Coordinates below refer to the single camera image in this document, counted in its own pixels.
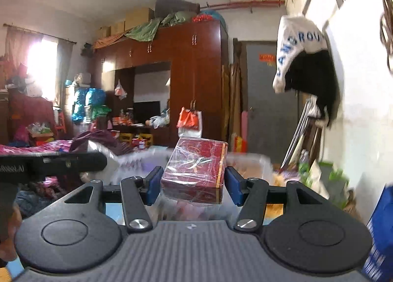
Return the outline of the person's left hand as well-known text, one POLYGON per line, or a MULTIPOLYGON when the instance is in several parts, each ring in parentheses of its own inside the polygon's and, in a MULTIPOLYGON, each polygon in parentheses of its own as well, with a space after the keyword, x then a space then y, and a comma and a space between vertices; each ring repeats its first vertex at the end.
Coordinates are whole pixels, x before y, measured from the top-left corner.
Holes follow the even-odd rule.
POLYGON ((17 258, 15 250, 15 234, 22 224, 22 216, 19 206, 13 204, 13 213, 3 222, 7 228, 7 238, 1 242, 1 260, 5 262, 14 261, 17 258))

